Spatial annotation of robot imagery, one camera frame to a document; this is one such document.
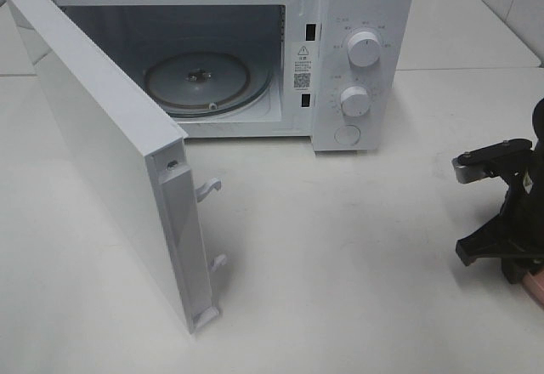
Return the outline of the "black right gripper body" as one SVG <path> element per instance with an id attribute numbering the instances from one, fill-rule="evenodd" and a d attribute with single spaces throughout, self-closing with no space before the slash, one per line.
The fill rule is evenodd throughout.
<path id="1" fill-rule="evenodd" d="M 507 185 L 496 216 L 528 230 L 543 245 L 543 148 L 528 139 L 507 139 L 459 156 L 462 165 L 480 165 L 487 177 Z"/>

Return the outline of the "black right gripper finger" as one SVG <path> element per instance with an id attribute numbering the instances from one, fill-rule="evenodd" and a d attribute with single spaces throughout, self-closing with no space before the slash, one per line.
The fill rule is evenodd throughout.
<path id="1" fill-rule="evenodd" d="M 465 266 L 480 258 L 543 258 L 543 245 L 537 244 L 527 229 L 495 216 L 471 235 L 456 243 L 456 254 Z"/>
<path id="2" fill-rule="evenodd" d="M 505 258 L 503 275 L 510 284 L 518 284 L 534 268 L 530 259 Z"/>

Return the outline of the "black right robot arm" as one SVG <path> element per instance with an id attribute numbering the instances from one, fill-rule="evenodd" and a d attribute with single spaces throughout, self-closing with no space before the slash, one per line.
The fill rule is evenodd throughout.
<path id="1" fill-rule="evenodd" d="M 480 258 L 501 260 L 511 284 L 543 269 L 543 102 L 532 114 L 537 143 L 507 139 L 467 151 L 452 160 L 456 179 L 469 184 L 500 178 L 507 184 L 500 212 L 456 243 L 456 254 L 469 266 Z"/>

